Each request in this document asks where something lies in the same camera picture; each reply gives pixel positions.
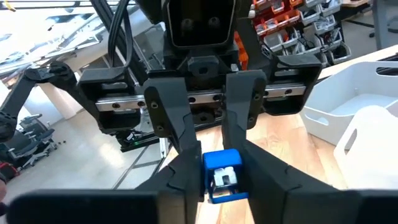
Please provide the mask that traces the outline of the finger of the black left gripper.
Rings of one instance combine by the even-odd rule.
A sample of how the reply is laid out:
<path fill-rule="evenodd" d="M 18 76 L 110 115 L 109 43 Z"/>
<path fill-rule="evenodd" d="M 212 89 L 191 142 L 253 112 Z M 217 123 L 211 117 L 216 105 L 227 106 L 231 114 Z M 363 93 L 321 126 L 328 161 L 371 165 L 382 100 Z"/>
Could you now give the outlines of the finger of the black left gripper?
<path fill-rule="evenodd" d="M 256 125 L 266 87 L 262 70 L 246 70 L 226 75 L 223 101 L 222 136 L 225 149 L 241 149 L 246 131 Z"/>
<path fill-rule="evenodd" d="M 156 135 L 169 138 L 179 153 L 199 153 L 193 116 L 184 78 L 151 78 L 144 83 L 144 98 Z"/>

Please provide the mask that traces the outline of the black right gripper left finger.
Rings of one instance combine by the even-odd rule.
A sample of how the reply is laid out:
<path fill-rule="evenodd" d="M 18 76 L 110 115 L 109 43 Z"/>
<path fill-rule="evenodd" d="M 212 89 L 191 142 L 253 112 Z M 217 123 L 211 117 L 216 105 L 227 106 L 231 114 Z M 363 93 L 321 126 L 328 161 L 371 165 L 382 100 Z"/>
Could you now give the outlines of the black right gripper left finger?
<path fill-rule="evenodd" d="M 203 195 L 195 142 L 135 189 L 47 189 L 16 197 L 8 223 L 194 223 Z"/>

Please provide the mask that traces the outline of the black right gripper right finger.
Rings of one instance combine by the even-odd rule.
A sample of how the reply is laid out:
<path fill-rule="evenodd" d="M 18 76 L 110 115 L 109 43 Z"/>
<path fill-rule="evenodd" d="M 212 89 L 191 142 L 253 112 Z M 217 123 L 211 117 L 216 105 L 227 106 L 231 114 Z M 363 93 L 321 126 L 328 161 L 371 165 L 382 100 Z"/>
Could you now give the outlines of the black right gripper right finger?
<path fill-rule="evenodd" d="M 338 190 L 250 141 L 241 156 L 256 223 L 397 224 L 396 190 Z"/>

